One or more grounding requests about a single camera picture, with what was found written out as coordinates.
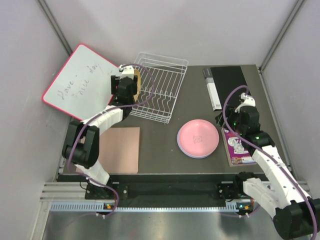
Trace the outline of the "orange plate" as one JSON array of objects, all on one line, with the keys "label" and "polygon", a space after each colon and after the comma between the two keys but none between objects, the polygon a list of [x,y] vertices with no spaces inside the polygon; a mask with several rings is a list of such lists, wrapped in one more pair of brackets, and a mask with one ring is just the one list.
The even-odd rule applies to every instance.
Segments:
[{"label": "orange plate", "polygon": [[141,74],[138,69],[134,70],[134,76],[137,77],[137,93],[133,96],[134,101],[137,102],[141,92]]}]

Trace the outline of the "pink plate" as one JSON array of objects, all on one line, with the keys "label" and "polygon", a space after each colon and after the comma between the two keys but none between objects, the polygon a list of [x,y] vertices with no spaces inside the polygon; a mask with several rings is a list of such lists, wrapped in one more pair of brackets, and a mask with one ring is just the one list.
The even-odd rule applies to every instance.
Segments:
[{"label": "pink plate", "polygon": [[193,152],[215,151],[220,137],[217,128],[209,121],[194,119],[186,122],[180,129],[181,147]]}]

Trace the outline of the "purple plate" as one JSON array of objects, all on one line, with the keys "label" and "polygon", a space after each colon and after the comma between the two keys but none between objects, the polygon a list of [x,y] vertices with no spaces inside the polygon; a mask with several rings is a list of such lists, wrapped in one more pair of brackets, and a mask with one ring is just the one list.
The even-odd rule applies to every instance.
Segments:
[{"label": "purple plate", "polygon": [[178,131],[177,136],[176,136],[176,141],[177,141],[177,145],[179,147],[179,149],[188,157],[193,158],[193,159],[204,159],[208,156],[210,156],[213,152],[210,152],[207,155],[204,156],[195,156],[195,155],[191,155],[189,153],[187,153],[182,147],[181,147],[181,143],[180,143],[180,131]]}]

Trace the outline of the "blue plate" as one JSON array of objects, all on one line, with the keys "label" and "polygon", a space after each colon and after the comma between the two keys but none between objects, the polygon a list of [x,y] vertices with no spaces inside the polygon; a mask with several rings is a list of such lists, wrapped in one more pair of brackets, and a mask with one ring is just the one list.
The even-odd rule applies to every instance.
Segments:
[{"label": "blue plate", "polygon": [[194,158],[194,159],[203,159],[208,157],[213,153],[213,151],[208,151],[208,150],[201,150],[199,152],[195,152],[192,150],[185,150],[183,148],[180,148],[180,150],[188,157]]}]

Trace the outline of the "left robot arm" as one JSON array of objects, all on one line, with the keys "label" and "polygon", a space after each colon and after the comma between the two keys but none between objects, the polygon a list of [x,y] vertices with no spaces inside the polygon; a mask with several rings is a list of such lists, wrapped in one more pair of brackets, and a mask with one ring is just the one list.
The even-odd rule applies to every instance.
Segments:
[{"label": "left robot arm", "polygon": [[138,96],[138,72],[131,65],[120,66],[119,72],[120,76],[110,77],[110,103],[89,119],[71,121],[62,148],[62,156],[81,170],[105,199],[113,194],[114,187],[108,183],[110,175],[98,160],[100,135],[129,116]]}]

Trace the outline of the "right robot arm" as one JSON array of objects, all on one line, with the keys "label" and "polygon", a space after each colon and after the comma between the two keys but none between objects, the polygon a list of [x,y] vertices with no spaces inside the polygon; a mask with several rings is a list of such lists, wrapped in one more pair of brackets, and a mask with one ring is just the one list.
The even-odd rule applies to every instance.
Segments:
[{"label": "right robot arm", "polygon": [[233,192],[253,198],[271,217],[279,236],[291,240],[320,232],[320,200],[312,198],[293,178],[270,135],[261,130],[260,114],[252,96],[242,93],[237,107],[224,105],[215,120],[240,139],[244,149],[263,170],[268,188],[252,172],[236,175]]}]

